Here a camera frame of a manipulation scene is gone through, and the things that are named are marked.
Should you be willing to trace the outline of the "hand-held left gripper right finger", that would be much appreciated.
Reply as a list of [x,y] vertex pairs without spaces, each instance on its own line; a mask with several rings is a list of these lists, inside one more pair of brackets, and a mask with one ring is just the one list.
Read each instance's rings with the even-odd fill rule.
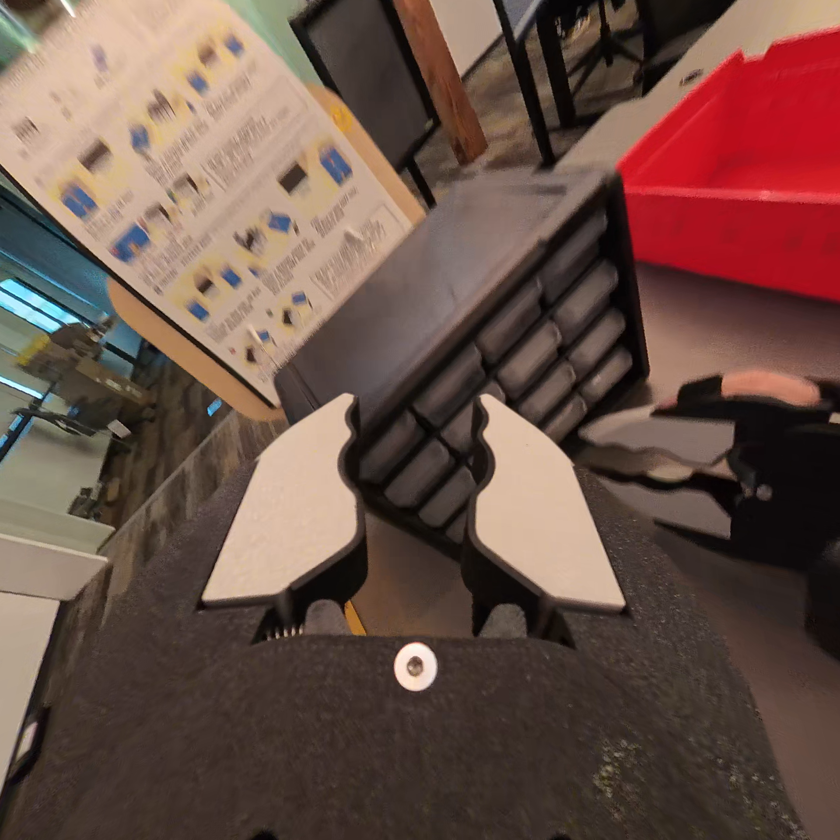
[[570,458],[494,396],[473,403],[460,568],[487,606],[617,615],[626,599]]

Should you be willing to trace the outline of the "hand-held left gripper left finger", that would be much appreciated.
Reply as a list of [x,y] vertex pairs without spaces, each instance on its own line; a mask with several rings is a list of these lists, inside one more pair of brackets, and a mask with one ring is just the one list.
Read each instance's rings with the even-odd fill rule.
[[257,458],[201,596],[205,608],[343,606],[368,574],[359,400],[341,394]]

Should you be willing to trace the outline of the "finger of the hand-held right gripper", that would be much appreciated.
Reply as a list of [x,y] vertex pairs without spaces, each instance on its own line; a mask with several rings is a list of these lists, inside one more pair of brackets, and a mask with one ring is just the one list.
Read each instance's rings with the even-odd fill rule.
[[704,549],[731,549],[732,542],[729,539],[729,533],[723,536],[714,532],[708,532],[695,527],[686,526],[674,521],[669,521],[662,518],[655,518],[654,525],[666,532],[675,535],[689,543],[698,545]]
[[620,477],[677,482],[693,475],[730,478],[732,421],[670,416],[654,406],[607,414],[581,425],[586,466]]

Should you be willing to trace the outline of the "black drawer cabinet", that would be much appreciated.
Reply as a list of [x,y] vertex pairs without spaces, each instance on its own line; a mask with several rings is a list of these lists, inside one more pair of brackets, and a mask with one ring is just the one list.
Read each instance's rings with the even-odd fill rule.
[[[617,170],[591,167],[565,171],[511,170],[457,185],[276,376],[277,390],[289,423],[299,422],[340,394],[356,396],[360,406],[361,463],[360,399],[343,383],[353,376],[354,345],[374,343],[373,334],[378,327],[392,326],[406,306],[397,302],[399,296],[407,293],[410,300],[419,298],[419,289],[431,279],[433,269],[453,268],[457,264],[485,265],[492,257],[479,257],[478,253],[489,242],[505,249],[505,242],[510,238],[547,236],[549,227],[562,224],[575,212],[599,201],[609,202],[626,219],[635,268],[623,179]],[[615,407],[641,384],[620,398]],[[615,407],[604,403],[602,410],[583,424]],[[577,431],[575,437],[568,437],[556,445],[576,453],[582,447]],[[363,494],[360,466],[358,482]],[[365,499],[364,502],[373,511]],[[451,559],[458,558],[466,509],[461,542],[454,546],[454,552],[448,550],[450,545],[446,543],[438,545],[373,512]]]

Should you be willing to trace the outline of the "red plastic bin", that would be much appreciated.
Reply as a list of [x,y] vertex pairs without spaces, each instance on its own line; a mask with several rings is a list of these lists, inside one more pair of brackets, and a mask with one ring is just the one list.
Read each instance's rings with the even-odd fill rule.
[[617,168],[637,261],[838,302],[838,28],[730,55]]

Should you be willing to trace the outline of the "person's right hand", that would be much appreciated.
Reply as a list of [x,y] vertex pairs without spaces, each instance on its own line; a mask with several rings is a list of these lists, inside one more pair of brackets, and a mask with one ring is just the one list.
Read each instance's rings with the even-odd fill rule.
[[813,381],[780,372],[765,370],[730,371],[721,377],[720,394],[724,398],[767,397],[793,406],[813,406],[822,397]]

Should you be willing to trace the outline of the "white flat panel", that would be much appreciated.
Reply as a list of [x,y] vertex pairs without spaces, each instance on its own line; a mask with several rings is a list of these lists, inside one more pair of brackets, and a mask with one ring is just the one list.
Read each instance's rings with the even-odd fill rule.
[[30,708],[59,609],[108,567],[99,554],[1,537],[2,785],[35,743]]

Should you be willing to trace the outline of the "printed instruction sheet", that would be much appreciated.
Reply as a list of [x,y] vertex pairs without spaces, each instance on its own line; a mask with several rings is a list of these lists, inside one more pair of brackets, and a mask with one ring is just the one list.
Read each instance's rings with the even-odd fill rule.
[[225,2],[2,2],[2,174],[269,406],[413,230]]

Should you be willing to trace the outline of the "dark panel on stand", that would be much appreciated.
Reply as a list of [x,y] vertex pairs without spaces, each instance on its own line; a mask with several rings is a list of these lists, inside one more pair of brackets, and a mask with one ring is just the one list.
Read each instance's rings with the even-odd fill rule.
[[323,85],[352,111],[427,208],[434,193],[416,161],[440,118],[391,1],[309,2],[290,28]]

